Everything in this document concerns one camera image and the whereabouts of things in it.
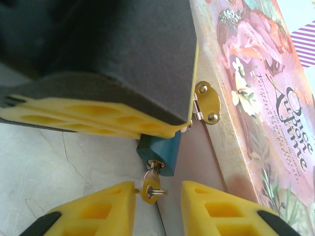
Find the key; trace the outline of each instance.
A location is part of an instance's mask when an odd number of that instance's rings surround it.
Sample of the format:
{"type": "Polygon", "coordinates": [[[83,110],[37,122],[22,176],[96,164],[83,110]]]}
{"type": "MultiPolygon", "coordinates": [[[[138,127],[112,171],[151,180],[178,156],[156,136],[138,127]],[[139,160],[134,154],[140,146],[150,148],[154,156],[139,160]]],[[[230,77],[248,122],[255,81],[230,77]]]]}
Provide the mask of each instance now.
{"type": "Polygon", "coordinates": [[[150,169],[141,180],[141,188],[135,189],[135,193],[139,193],[142,200],[149,204],[154,204],[158,197],[167,195],[167,190],[160,189],[159,171],[160,164],[152,162],[150,169]]]}

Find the screw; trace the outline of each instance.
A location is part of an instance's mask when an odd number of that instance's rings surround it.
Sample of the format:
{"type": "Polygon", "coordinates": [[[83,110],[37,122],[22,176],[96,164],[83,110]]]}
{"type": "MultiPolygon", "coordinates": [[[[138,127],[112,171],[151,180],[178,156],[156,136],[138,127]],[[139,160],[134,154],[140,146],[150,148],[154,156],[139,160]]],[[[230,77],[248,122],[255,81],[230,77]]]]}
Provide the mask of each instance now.
{"type": "Polygon", "coordinates": [[[191,127],[192,127],[192,120],[190,120],[190,124],[188,126],[181,129],[181,132],[182,133],[188,132],[191,130],[191,127]]]}
{"type": "Polygon", "coordinates": [[[211,122],[211,123],[216,123],[218,121],[218,115],[215,114],[215,113],[210,113],[208,115],[208,121],[211,122]]]}
{"type": "Polygon", "coordinates": [[[205,93],[206,91],[208,91],[208,87],[206,85],[200,84],[198,86],[198,92],[199,93],[205,93]]]}

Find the metal ring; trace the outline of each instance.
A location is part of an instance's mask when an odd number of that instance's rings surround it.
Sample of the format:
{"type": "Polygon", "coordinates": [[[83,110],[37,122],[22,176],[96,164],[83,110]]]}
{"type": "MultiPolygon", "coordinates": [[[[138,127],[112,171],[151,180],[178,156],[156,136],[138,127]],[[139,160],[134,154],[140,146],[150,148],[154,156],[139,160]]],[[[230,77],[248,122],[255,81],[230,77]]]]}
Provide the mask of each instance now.
{"type": "Polygon", "coordinates": [[[165,196],[168,194],[166,189],[152,189],[148,191],[148,194],[153,196],[165,196]]]}
{"type": "MultiPolygon", "coordinates": [[[[136,188],[134,190],[134,193],[140,193],[141,189],[136,188]]],[[[148,191],[148,194],[153,195],[153,196],[165,196],[168,194],[168,191],[166,189],[152,189],[148,191]]]]}
{"type": "Polygon", "coordinates": [[[147,187],[147,191],[146,191],[146,192],[147,192],[147,197],[148,197],[148,199],[151,199],[151,198],[153,197],[153,195],[149,193],[151,190],[153,190],[153,188],[152,188],[151,185],[149,185],[149,186],[147,187]]]}

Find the yellow clamp pad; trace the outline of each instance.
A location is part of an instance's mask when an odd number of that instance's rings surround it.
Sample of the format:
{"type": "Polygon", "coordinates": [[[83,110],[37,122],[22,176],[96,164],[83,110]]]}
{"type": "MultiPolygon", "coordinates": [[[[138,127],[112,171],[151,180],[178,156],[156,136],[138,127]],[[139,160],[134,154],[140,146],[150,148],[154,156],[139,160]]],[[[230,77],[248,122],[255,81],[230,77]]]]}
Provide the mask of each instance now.
{"type": "Polygon", "coordinates": [[[183,182],[181,206],[185,236],[278,236],[257,214],[269,208],[196,182],[183,182]]]}
{"type": "Polygon", "coordinates": [[[131,236],[135,213],[134,183],[114,185],[50,212],[54,211],[62,216],[45,236],[131,236]]]}
{"type": "MultiPolygon", "coordinates": [[[[199,47],[196,46],[193,85],[195,85],[199,47]]],[[[188,126],[192,115],[192,98],[187,122],[170,125],[122,103],[87,101],[68,98],[31,99],[11,94],[10,97],[24,100],[14,107],[0,108],[0,117],[5,120],[65,129],[79,133],[139,139],[141,134],[172,138],[188,126]]]]}

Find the purple striped paper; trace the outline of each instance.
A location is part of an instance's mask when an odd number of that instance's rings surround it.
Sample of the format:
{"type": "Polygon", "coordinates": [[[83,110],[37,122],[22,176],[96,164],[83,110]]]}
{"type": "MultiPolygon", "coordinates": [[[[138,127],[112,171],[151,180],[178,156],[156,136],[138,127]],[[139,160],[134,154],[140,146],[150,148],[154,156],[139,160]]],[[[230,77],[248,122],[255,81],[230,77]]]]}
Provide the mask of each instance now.
{"type": "Polygon", "coordinates": [[[303,68],[315,65],[315,21],[292,32],[291,38],[303,68]]]}

